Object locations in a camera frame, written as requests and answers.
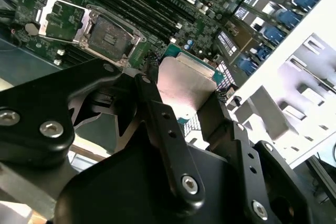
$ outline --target metal plate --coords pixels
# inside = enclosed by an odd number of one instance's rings
[[[165,58],[159,68],[157,85],[162,101],[177,118],[190,119],[216,89],[216,83],[176,60]]]

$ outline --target black metal bracket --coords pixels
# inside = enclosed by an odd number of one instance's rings
[[[95,120],[101,113],[121,117],[121,134],[136,113],[146,123],[151,144],[161,153],[180,209],[190,214],[203,205],[205,189],[174,112],[162,103],[156,84],[146,76],[132,78],[95,59],[1,92],[0,104],[2,110],[19,115],[16,124],[0,126],[0,160],[28,167],[64,161],[75,138],[74,127]],[[43,135],[39,129],[45,122],[57,122],[58,126],[51,125],[49,130],[61,127],[62,133]],[[197,182],[196,194],[183,187],[185,175]]]

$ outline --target bolt hole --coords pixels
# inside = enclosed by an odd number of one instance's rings
[[[257,174],[257,170],[255,170],[252,166],[250,166],[250,170],[251,170],[251,172],[253,172],[254,174]]]
[[[187,186],[188,186],[190,189],[193,189],[193,188],[194,188],[194,183],[193,183],[191,180],[187,179],[185,183],[187,184]]]
[[[172,137],[172,138],[177,138],[176,133],[173,132],[173,131],[168,131],[168,134],[169,134],[169,136]]]
[[[163,118],[170,119],[170,115],[167,113],[162,113]]]
[[[14,117],[11,114],[4,114],[3,116],[1,116],[1,118],[7,122],[12,121],[14,119]]]

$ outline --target motherboard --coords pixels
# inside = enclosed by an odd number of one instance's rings
[[[15,34],[40,57],[74,66],[95,57],[142,69],[173,44],[204,59],[242,0],[19,0]]]

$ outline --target screw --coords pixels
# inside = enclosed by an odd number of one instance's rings
[[[266,148],[268,148],[271,152],[273,151],[273,147],[272,147],[269,143],[266,143],[265,146],[266,146]]]
[[[109,72],[114,72],[114,68],[110,64],[105,63],[104,68],[105,68],[105,70],[107,70]]]
[[[151,83],[151,81],[146,76],[142,76],[142,80],[144,80],[147,83]]]
[[[237,123],[237,126],[240,128],[240,130],[244,131],[245,128],[244,128],[244,126],[242,124]]]
[[[0,111],[0,125],[12,126],[20,121],[20,115],[12,110]]]
[[[259,216],[262,220],[268,219],[267,211],[262,204],[260,204],[256,200],[253,200],[252,206],[253,206],[253,211],[257,214],[257,216]]]
[[[197,182],[190,176],[183,176],[182,178],[182,186],[187,190],[190,194],[197,194],[198,185]]]
[[[48,121],[40,126],[40,132],[43,136],[58,138],[63,134],[64,129],[60,123],[55,121]]]

